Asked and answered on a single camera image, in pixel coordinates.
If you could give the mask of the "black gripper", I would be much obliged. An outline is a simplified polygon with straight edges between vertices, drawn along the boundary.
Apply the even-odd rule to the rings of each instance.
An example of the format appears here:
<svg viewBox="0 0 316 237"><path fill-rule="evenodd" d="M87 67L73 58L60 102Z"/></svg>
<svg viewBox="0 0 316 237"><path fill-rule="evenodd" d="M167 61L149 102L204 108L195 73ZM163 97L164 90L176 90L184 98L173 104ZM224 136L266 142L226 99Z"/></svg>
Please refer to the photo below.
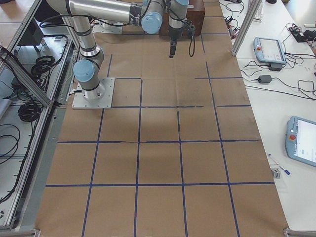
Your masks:
<svg viewBox="0 0 316 237"><path fill-rule="evenodd" d="M168 35L170 38L169 58L171 59L174 58L176 54L177 40L182 36L182 33L184 30L185 30L185 27L182 27L182 28L168 27Z"/></svg>

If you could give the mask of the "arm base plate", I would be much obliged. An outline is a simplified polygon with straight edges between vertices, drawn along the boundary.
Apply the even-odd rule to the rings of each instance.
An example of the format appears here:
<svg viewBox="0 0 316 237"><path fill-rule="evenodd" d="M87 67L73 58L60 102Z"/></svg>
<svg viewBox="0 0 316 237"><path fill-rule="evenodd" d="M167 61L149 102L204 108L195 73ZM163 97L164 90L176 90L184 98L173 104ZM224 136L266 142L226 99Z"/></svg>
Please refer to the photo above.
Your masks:
<svg viewBox="0 0 316 237"><path fill-rule="evenodd" d="M74 95L73 109L110 109L112 107L115 78L102 78L98 87L87 91L78 83Z"/></svg>

